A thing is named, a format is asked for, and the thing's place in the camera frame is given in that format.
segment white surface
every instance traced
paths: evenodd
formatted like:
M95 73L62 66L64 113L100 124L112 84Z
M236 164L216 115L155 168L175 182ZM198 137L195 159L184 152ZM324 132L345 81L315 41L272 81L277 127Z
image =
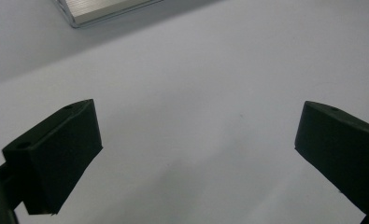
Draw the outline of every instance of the white surface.
M166 0L73 30L0 1L1 148L93 98L105 149L58 216L21 223L353 223L294 150L305 100L369 122L369 0Z

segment white table surface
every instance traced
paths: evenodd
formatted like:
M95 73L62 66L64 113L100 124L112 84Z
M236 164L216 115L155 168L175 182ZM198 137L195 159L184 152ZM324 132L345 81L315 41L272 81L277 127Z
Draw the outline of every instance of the white table surface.
M75 30L0 1L1 149L93 98L104 149L22 224L358 224L294 150L305 100L369 122L369 0L165 0Z

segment screw hole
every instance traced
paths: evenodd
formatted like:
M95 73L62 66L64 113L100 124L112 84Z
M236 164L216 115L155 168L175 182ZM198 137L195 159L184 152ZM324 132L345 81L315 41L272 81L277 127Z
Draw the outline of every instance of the screw hole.
M30 142L24 142L24 143L20 143L16 146L16 148L27 148L29 147L30 145L32 145L32 143Z

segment black plastic block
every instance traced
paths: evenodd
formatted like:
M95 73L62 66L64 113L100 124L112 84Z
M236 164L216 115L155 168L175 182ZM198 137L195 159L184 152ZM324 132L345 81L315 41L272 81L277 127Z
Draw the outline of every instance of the black plastic block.
M369 124L329 105L305 102L297 151L369 214Z
M29 214L57 214L101 149L93 100L87 100L55 112L3 154Z

